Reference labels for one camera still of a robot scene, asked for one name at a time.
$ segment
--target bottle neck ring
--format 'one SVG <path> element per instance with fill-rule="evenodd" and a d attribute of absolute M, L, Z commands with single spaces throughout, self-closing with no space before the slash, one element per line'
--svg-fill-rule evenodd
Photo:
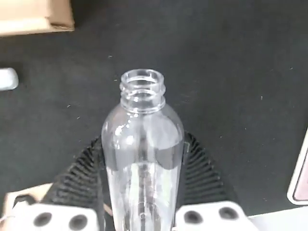
<path fill-rule="evenodd" d="M 162 109 L 166 100 L 164 76 L 151 69 L 136 69 L 121 77 L 121 105 L 133 113 L 153 113 Z"/>

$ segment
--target white object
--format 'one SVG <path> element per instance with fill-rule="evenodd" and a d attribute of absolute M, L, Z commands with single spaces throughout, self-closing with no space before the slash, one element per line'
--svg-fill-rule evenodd
<path fill-rule="evenodd" d="M 257 231 L 242 208 L 223 201 L 182 206 L 176 213 L 176 231 Z"/>
<path fill-rule="evenodd" d="M 13 90 L 18 82 L 18 75 L 13 68 L 0 69 L 0 90 Z"/>
<path fill-rule="evenodd" d="M 98 231 L 93 209 L 33 204 L 19 209 L 9 222 L 9 231 Z"/>
<path fill-rule="evenodd" d="M 308 205 L 308 130 L 306 131 L 302 148 L 293 172 L 287 198 L 294 205 Z"/>
<path fill-rule="evenodd" d="M 308 207 L 294 208 L 249 217 L 260 231 L 306 231 Z"/>

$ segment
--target bottle body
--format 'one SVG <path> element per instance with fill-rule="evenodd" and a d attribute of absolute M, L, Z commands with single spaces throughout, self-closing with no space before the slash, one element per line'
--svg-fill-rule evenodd
<path fill-rule="evenodd" d="M 169 231 L 173 224 L 184 130 L 160 95 L 147 94 L 143 91 L 138 97 L 154 102 L 141 100 L 140 108 L 138 101 L 129 102 L 131 97 L 128 101 L 122 98 L 102 129 L 117 231 Z"/>

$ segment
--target bolt hole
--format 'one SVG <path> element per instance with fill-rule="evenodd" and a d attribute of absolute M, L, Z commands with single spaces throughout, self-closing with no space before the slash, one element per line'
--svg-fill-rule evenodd
<path fill-rule="evenodd" d="M 236 220 L 237 218 L 239 218 L 237 212 L 230 207 L 221 208 L 219 210 L 219 215 L 221 216 L 221 218 L 227 220 Z"/>
<path fill-rule="evenodd" d="M 186 223 L 190 224 L 200 224 L 203 222 L 203 219 L 200 214 L 195 211 L 186 212 L 184 215 L 184 220 Z"/>
<path fill-rule="evenodd" d="M 85 215 L 74 216 L 69 222 L 69 228 L 74 231 L 82 230 L 86 227 L 88 219 Z"/>
<path fill-rule="evenodd" d="M 34 219 L 34 225 L 42 227 L 47 225 L 51 220 L 51 213 L 41 213 Z"/>

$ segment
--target table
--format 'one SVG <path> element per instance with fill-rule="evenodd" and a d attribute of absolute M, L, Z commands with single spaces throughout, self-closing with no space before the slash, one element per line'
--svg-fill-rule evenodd
<path fill-rule="evenodd" d="M 247 215 L 286 191 L 308 106 L 308 2 L 73 1 L 77 28 L 0 38 L 0 196 L 51 182 L 100 134 L 135 68 L 165 75 L 167 102 L 212 153 Z"/>

